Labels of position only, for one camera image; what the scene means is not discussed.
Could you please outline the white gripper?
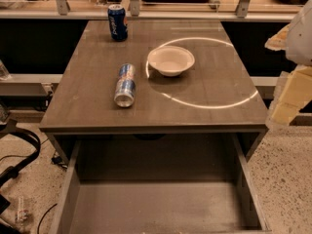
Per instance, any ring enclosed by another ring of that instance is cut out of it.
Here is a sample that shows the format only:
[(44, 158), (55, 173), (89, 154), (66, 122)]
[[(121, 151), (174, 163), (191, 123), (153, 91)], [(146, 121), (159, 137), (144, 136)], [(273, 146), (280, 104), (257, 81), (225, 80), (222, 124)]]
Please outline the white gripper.
[(291, 73), (281, 73), (268, 109), (266, 125), (286, 127), (312, 100), (312, 0), (306, 2), (290, 25), (270, 37), (264, 47), (271, 51), (286, 50), (287, 59), (302, 64)]

